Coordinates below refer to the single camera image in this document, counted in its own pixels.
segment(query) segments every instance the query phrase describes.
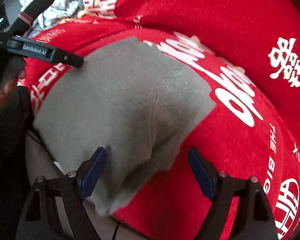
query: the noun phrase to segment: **finger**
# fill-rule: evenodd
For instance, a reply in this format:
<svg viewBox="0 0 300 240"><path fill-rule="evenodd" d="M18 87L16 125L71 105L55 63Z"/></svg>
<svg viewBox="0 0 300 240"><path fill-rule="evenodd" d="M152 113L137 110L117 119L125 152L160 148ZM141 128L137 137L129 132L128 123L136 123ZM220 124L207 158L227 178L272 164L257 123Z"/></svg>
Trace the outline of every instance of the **finger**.
<svg viewBox="0 0 300 240"><path fill-rule="evenodd" d="M19 79L24 79L26 77L26 71L23 69L17 76Z"/></svg>
<svg viewBox="0 0 300 240"><path fill-rule="evenodd" d="M5 94L7 95L11 94L16 89L16 87L17 87L17 78L8 81L4 86Z"/></svg>
<svg viewBox="0 0 300 240"><path fill-rule="evenodd" d="M8 101L8 95L4 92L4 90L0 90L0 108L5 107Z"/></svg>

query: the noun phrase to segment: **red fabric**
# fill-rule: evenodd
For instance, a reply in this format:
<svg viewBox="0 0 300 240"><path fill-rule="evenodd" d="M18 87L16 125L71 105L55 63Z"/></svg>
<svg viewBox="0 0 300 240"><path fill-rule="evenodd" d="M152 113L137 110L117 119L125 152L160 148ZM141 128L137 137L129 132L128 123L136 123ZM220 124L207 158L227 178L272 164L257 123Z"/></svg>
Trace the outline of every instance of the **red fabric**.
<svg viewBox="0 0 300 240"><path fill-rule="evenodd" d="M210 84L210 96L217 106L184 141L172 170L157 173L126 208L116 212L116 216L155 240L193 239L210 207L210 202L203 197L187 164L188 149L197 147L219 170L224 169L231 176L246 179L255 175L265 185L265 190L269 182L267 197L278 222L282 222L287 215L279 207L276 208L278 203L282 204L278 200L279 195L284 195L287 189L296 197L296 201L298 199L297 212L289 208L291 216L286 223L288 232L283 234L283 239L287 239L300 218L300 87L291 88L290 83L282 79L282 73L277 79L269 78L278 69L270 65L268 54L273 47L278 47L276 42L279 37L288 41L295 38L292 52L300 59L300 16L291 2L117 0L114 12L117 19L85 16L82 18L86 20L84 23L58 25L41 33L36 40L85 56L99 47L130 36L162 46L161 42L167 44L167 39L177 40L171 31L196 35L218 55L246 70L247 76L258 87L249 85L255 93L250 97L252 105L263 119L248 110L254 125L250 127L245 124L216 95L216 91L224 90L226 92L223 93L233 94L233 90L213 80L207 72L194 68ZM146 27L166 31L144 29ZM220 66L226 65L219 58L207 52L204 55L204 59L197 61L200 67L217 76L225 75ZM66 70L67 66L51 66L28 60L25 84L30 89L35 111ZM242 105L231 104L244 112ZM271 149L274 145L271 136L276 142L276 153ZM288 187L289 179L297 182L299 190L294 182ZM294 203L290 196L286 198ZM235 205L236 201L222 239L226 239L230 233ZM278 233L282 234L283 231L278 229Z"/></svg>

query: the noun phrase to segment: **silver screw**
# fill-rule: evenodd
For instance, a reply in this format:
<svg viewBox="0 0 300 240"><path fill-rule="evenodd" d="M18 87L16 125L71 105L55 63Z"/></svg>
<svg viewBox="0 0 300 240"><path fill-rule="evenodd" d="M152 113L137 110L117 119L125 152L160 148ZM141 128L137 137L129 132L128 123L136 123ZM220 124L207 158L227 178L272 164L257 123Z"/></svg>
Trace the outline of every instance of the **silver screw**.
<svg viewBox="0 0 300 240"><path fill-rule="evenodd" d="M70 178L73 178L73 177L75 177L77 175L77 173L75 172L75 171L70 171L69 173L68 173L68 176L70 177Z"/></svg>
<svg viewBox="0 0 300 240"><path fill-rule="evenodd" d="M220 177L223 177L223 178L228 175L228 173L226 173L225 171L219 171L218 174L219 174Z"/></svg>
<svg viewBox="0 0 300 240"><path fill-rule="evenodd" d="M37 179L36 179L37 182L42 182L43 180L44 180L43 176L37 177Z"/></svg>
<svg viewBox="0 0 300 240"><path fill-rule="evenodd" d="M255 176L250 177L250 180L251 180L253 183L257 183L257 182L258 182L258 178L255 177Z"/></svg>

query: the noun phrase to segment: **human hand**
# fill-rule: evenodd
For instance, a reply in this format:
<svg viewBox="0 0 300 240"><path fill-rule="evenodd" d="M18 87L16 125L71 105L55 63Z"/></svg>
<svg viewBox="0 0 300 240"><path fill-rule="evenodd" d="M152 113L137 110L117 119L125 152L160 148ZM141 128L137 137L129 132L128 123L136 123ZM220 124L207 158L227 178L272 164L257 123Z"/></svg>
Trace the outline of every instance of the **human hand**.
<svg viewBox="0 0 300 240"><path fill-rule="evenodd" d="M14 79L8 81L5 86L4 89L0 90L0 108L5 107L7 102L8 102L8 98L9 96L13 93L13 91L16 89L17 87L17 81L18 78L23 79L25 78L26 74L25 74L25 69L23 69L17 77L15 77Z"/></svg>

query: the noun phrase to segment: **metal bolt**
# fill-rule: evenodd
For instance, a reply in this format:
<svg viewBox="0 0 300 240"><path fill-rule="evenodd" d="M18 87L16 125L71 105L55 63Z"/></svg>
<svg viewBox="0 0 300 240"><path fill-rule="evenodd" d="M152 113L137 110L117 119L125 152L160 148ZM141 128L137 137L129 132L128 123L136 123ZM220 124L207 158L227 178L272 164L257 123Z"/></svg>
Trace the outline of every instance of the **metal bolt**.
<svg viewBox="0 0 300 240"><path fill-rule="evenodd" d="M68 173L68 176L70 177L70 178L73 178L73 177L75 177L77 175L77 173L75 172L75 171L70 171L69 173Z"/></svg>
<svg viewBox="0 0 300 240"><path fill-rule="evenodd" d="M36 179L37 182L42 182L43 180L44 180L43 176L37 177L37 179Z"/></svg>
<svg viewBox="0 0 300 240"><path fill-rule="evenodd" d="M251 180L253 183L257 183L257 182L258 182L258 178L255 177L255 176L250 177L250 180Z"/></svg>
<svg viewBox="0 0 300 240"><path fill-rule="evenodd" d="M220 177L223 177L223 178L228 175L228 173L226 173L225 171L219 171L218 174L219 174Z"/></svg>

